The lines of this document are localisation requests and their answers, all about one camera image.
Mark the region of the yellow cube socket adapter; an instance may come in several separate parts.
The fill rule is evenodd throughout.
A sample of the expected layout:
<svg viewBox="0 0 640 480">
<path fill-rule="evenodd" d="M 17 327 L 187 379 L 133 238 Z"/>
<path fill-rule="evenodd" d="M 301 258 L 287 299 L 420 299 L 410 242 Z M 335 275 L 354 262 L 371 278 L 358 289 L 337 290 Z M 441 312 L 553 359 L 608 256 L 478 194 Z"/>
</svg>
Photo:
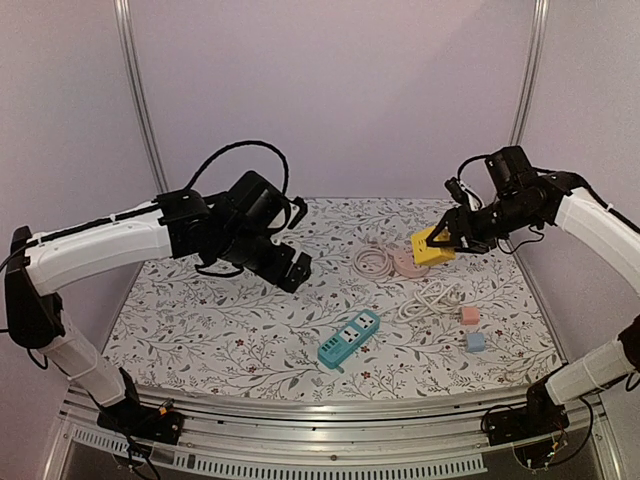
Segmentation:
<svg viewBox="0 0 640 480">
<path fill-rule="evenodd" d="M 427 227 L 410 237 L 413 260 L 418 266 L 432 267 L 456 258 L 456 253 L 452 248 L 428 245 L 427 240 L 434 230 L 434 226 Z"/>
</svg>

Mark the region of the teal power strip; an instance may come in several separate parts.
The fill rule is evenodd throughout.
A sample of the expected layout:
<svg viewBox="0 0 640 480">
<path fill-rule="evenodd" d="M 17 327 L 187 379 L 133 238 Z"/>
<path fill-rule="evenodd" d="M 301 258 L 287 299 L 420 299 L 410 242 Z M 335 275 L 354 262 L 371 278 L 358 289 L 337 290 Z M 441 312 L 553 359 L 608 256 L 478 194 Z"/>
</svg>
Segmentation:
<svg viewBox="0 0 640 480">
<path fill-rule="evenodd" d="M 365 309 L 354 315 L 337 333 L 320 344 L 318 361 L 330 370 L 342 370 L 342 363 L 360 349 L 380 327 L 380 317 Z"/>
</svg>

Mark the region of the blue charger cube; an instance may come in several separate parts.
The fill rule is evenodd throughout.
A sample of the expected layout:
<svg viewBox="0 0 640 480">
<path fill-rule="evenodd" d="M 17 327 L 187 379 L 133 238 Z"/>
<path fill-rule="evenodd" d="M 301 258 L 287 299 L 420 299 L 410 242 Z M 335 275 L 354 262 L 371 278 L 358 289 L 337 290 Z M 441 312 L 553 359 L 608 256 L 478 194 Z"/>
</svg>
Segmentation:
<svg viewBox="0 0 640 480">
<path fill-rule="evenodd" d="M 480 332 L 468 332 L 464 338 L 465 351 L 467 353 L 480 353 L 486 349 L 486 338 Z"/>
</svg>

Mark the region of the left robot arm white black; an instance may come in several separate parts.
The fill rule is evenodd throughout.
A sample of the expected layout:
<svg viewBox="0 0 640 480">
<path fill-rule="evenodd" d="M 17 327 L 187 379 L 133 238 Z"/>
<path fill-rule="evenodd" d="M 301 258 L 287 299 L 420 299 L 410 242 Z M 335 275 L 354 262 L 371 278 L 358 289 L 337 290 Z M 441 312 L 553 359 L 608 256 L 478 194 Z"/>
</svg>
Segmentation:
<svg viewBox="0 0 640 480">
<path fill-rule="evenodd" d="M 157 196 L 132 210 L 82 225 L 34 234 L 15 230 L 3 262 L 6 331 L 84 388 L 128 434 L 148 426 L 125 374 L 107 361 L 63 310 L 61 288 L 125 265 L 196 255 L 198 272 L 225 261 L 293 293 L 311 273 L 311 258 L 281 242 L 307 214 L 255 171 L 227 191 L 202 196 L 191 188 Z"/>
</svg>

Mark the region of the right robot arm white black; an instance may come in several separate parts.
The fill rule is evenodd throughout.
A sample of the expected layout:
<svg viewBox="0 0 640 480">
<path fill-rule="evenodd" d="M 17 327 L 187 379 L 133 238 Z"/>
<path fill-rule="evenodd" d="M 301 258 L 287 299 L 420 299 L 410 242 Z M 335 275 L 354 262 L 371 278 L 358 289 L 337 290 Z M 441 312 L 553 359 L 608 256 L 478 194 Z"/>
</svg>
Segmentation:
<svg viewBox="0 0 640 480">
<path fill-rule="evenodd" d="M 454 177 L 445 184 L 457 202 L 426 238 L 429 248 L 484 254 L 524 227 L 557 227 L 599 255 L 633 288 L 639 287 L 639 229 L 606 203 L 579 174 L 534 167 L 519 146 L 481 156 L 496 190 L 495 200 L 472 209 Z M 589 352 L 527 391 L 517 427 L 537 436 L 552 424 L 556 409 L 602 391 L 639 369 L 639 324 Z"/>
</svg>

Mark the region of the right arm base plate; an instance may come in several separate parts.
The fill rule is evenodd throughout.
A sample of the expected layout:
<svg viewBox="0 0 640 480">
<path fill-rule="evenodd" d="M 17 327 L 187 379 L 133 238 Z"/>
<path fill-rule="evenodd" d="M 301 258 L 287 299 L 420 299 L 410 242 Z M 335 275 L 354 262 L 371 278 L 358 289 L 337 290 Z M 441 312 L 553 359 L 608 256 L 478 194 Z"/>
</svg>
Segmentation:
<svg viewBox="0 0 640 480">
<path fill-rule="evenodd" d="M 569 427 L 563 407 L 553 406 L 546 413 L 533 413 L 527 406 L 495 405 L 482 416 L 481 431 L 491 446 L 503 445 L 541 435 L 560 432 Z"/>
</svg>

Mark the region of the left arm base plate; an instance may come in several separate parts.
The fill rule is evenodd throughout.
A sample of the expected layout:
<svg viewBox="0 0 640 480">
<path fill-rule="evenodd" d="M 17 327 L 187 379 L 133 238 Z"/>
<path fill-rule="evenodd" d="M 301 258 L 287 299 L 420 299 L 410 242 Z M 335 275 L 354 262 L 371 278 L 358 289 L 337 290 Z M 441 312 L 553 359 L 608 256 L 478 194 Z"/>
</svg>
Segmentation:
<svg viewBox="0 0 640 480">
<path fill-rule="evenodd" d="M 174 400 L 149 407 L 139 401 L 124 399 L 113 406 L 99 406 L 97 424 L 130 437 L 177 445 L 185 417 L 174 409 Z"/>
</svg>

